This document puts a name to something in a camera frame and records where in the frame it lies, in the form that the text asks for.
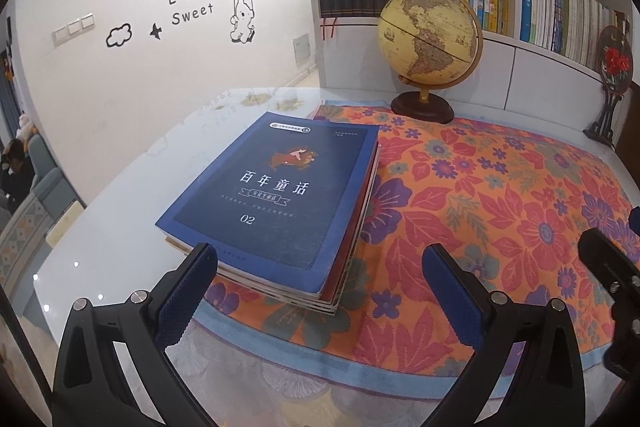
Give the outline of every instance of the globe stand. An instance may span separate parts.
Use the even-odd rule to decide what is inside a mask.
[[[411,84],[411,81],[399,75],[403,84]],[[454,118],[453,108],[443,97],[429,92],[429,89],[421,87],[420,91],[409,91],[396,96],[391,102],[391,110],[401,116],[408,116],[416,120],[449,123]]]

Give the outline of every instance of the wooden globe base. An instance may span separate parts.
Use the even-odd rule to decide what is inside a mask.
[[[416,120],[449,123],[454,118],[453,108],[443,97],[429,93],[426,102],[420,99],[420,91],[409,91],[396,96],[391,110]]]

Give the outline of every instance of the cloud decal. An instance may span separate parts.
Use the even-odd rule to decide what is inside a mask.
[[[131,24],[123,24],[118,28],[114,28],[110,31],[109,36],[107,37],[107,47],[121,47],[126,42],[129,42],[133,36],[131,32]]]

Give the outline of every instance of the white table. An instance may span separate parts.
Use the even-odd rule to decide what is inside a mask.
[[[76,299],[85,297],[94,305],[123,302],[138,289],[153,288],[183,261],[183,254],[156,229],[156,220],[263,112],[304,118],[322,100],[388,103],[394,96],[318,88],[235,89],[176,125],[98,195],[38,271],[34,286],[56,342],[60,344]],[[503,110],[452,105],[457,116],[532,130],[589,150],[612,168],[632,204],[640,204],[640,191],[618,157],[581,133]]]

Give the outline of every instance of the white wall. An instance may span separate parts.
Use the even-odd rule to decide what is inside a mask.
[[[171,2],[15,0],[23,96],[33,101],[54,155],[87,202],[220,92],[284,85],[314,64],[310,0],[254,0],[255,36],[247,44],[230,39],[233,0]],[[55,29],[90,12],[95,29],[54,46]],[[189,22],[173,24],[175,13],[187,12]],[[108,48],[110,30],[124,23],[132,39]],[[154,23],[162,27],[159,41],[149,35]],[[292,41],[303,34],[312,40],[312,57],[297,66]]]

